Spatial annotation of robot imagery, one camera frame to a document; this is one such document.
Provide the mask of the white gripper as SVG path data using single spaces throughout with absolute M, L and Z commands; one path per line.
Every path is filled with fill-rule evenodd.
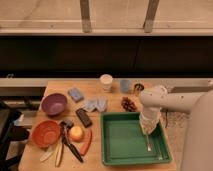
M 157 124 L 159 123 L 160 116 L 157 115 L 153 119 L 146 118 L 143 114 L 139 115 L 139 124 L 142 129 L 142 132 L 145 135 L 150 135 L 157 127 Z

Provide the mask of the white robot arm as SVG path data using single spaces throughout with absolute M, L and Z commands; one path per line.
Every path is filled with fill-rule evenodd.
M 180 171 L 213 171 L 213 90 L 169 93 L 154 86 L 144 89 L 139 99 L 145 115 L 168 109 L 189 116 Z

